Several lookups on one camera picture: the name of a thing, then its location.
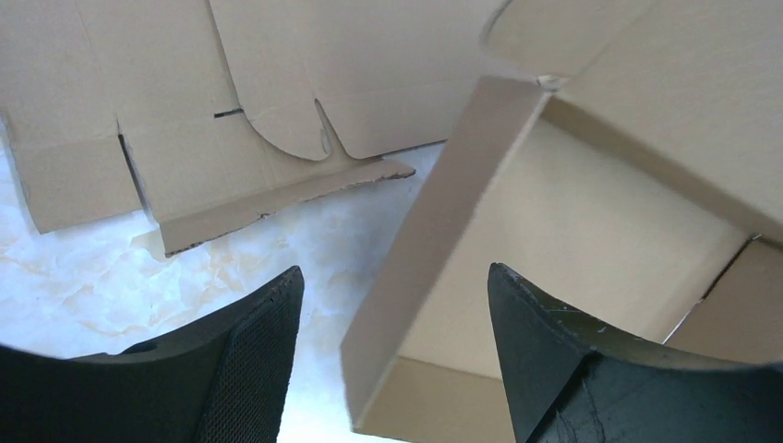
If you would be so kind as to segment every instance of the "marble floor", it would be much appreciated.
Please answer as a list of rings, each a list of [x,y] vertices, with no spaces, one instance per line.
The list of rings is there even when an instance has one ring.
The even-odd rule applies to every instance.
[[[307,288],[279,441],[384,441],[350,432],[339,345],[440,150],[394,155],[417,169],[411,178],[310,201],[166,259],[141,211],[37,234],[4,143],[0,342],[61,358],[118,353],[299,265]]]

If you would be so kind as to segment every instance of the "torn cardboard edge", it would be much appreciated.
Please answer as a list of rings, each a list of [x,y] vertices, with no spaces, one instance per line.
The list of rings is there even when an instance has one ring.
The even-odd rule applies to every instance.
[[[269,215],[354,186],[406,178],[416,170],[402,163],[381,160],[325,177],[264,191],[223,205],[160,223],[165,255],[174,254],[214,240]]]

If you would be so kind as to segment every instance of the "black plastic part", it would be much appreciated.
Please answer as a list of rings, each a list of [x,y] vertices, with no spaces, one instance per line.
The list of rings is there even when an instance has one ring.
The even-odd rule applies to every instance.
[[[783,442],[783,365],[645,341],[504,265],[489,311],[518,442]]]
[[[0,347],[0,441],[275,441],[303,292],[291,268],[118,355],[58,360]]]

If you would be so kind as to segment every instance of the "cardboard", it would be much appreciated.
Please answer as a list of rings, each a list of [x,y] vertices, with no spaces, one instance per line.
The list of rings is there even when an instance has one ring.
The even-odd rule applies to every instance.
[[[0,107],[38,230],[141,208],[74,3],[8,0],[0,7]]]
[[[776,0],[512,0],[484,46],[561,76],[556,125],[781,241],[781,17]]]
[[[783,249],[748,244],[666,345],[724,360],[783,360]]]
[[[378,156],[450,134],[498,2],[4,2],[0,98],[32,218],[137,209],[135,179],[171,255],[412,174]]]
[[[357,432],[467,442],[476,441],[471,429],[492,428],[486,441],[513,441],[507,409],[497,406],[505,397],[487,304],[492,262],[663,341],[747,238],[649,175],[536,121],[547,98],[532,82],[479,81],[344,338]],[[462,381],[445,386],[443,377]],[[401,393],[412,385],[415,394]],[[482,409],[492,414],[472,413]],[[446,411],[450,419],[409,418]]]
[[[493,427],[483,440],[513,441],[495,424],[506,418],[502,398],[489,398],[502,383],[487,306],[492,262],[651,341],[707,293],[677,329],[690,334],[683,345],[741,312],[740,288],[757,289],[748,299],[777,313],[769,294],[781,283],[768,277],[777,262],[759,246],[735,263],[755,268],[732,266],[724,279],[737,280],[715,286],[731,288],[732,303],[710,290],[749,237],[783,238],[780,17],[773,0],[505,3],[482,45],[519,81],[479,82],[343,341],[355,430],[459,442]],[[712,329],[689,332],[700,317]],[[748,328],[754,340],[736,333],[704,349],[779,358],[779,322],[752,318],[763,323]],[[757,346],[741,353],[740,342]],[[439,382],[455,373],[461,381]],[[490,409],[491,418],[472,414]],[[440,418],[445,411],[459,419]]]

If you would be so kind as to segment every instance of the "cardboard sheet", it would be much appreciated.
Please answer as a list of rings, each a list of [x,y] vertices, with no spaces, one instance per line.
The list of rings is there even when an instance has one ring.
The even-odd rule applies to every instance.
[[[2,105],[32,217],[45,232],[136,209],[135,178],[173,254],[412,174],[374,162],[449,135],[499,2],[5,2]]]
[[[493,262],[662,342],[745,238],[649,175],[539,121],[476,206],[399,353],[500,378],[487,304]]]
[[[139,209],[74,0],[0,5],[0,106],[39,232]]]

